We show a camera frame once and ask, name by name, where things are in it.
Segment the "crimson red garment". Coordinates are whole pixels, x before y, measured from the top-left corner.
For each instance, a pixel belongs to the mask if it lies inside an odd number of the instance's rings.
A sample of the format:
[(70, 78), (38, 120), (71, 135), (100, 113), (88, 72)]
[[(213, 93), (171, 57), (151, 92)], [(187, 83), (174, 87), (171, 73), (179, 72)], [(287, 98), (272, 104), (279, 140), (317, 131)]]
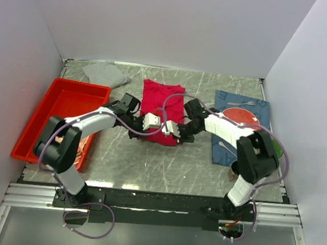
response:
[[(180, 85), (163, 85), (154, 82), (150, 79), (145, 79), (143, 82), (143, 99), (141, 101), (141, 114), (152, 113), (158, 115), (163, 121), (163, 111), (160, 109), (163, 107), (164, 101), (170, 96), (176, 93), (184, 94), (185, 88)], [(165, 104), (165, 112), (167, 113), (167, 119), (176, 123), (183, 123), (184, 121), (184, 97), (175, 96), (167, 101)], [(173, 147), (177, 145), (177, 141), (172, 136), (165, 136), (162, 132), (147, 136), (145, 140), (162, 144), (163, 146)]]

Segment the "grey t-shirt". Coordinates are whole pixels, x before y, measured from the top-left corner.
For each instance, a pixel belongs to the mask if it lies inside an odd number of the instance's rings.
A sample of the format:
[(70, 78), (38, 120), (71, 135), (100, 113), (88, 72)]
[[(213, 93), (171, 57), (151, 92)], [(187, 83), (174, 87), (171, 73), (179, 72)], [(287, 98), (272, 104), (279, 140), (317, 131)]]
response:
[(82, 67), (90, 83), (115, 89), (131, 82), (127, 74), (116, 65), (107, 62), (93, 63)]

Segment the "orange white patterned cloth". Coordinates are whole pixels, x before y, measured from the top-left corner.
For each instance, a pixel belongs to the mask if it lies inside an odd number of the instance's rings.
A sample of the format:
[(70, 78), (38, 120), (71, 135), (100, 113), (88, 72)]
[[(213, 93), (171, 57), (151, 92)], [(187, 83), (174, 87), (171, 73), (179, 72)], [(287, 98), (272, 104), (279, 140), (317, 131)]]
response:
[(94, 135), (89, 135), (81, 139), (79, 142), (78, 151), (76, 153), (76, 158), (74, 161), (74, 166), (78, 171), (81, 171), (83, 169), (94, 137)]

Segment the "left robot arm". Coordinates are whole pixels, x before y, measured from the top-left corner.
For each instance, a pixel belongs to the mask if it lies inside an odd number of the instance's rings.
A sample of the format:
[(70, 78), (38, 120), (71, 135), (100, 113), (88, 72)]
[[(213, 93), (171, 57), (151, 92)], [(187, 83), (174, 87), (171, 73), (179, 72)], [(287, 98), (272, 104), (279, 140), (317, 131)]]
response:
[(54, 174), (67, 192), (67, 201), (75, 208), (87, 201), (88, 186), (74, 165), (80, 142), (96, 132), (124, 127), (132, 139), (143, 133), (143, 116), (135, 116), (140, 100), (124, 94), (121, 100), (100, 106), (98, 109), (77, 117), (53, 116), (44, 127), (33, 153), (39, 164), (44, 164)]

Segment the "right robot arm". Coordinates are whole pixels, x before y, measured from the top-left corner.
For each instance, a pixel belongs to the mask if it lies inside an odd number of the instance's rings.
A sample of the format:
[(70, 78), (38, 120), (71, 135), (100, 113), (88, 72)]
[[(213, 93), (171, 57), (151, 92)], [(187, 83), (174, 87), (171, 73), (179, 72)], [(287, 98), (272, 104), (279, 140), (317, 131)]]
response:
[(236, 149), (239, 177), (226, 194), (227, 202), (223, 205), (224, 215), (236, 219), (243, 213), (243, 205), (253, 196), (256, 187), (279, 167), (271, 136), (262, 127), (242, 126), (216, 109), (204, 108), (198, 99), (187, 102), (184, 109), (190, 121), (176, 125), (177, 132), (173, 136), (177, 141), (192, 143), (195, 135), (205, 131)]

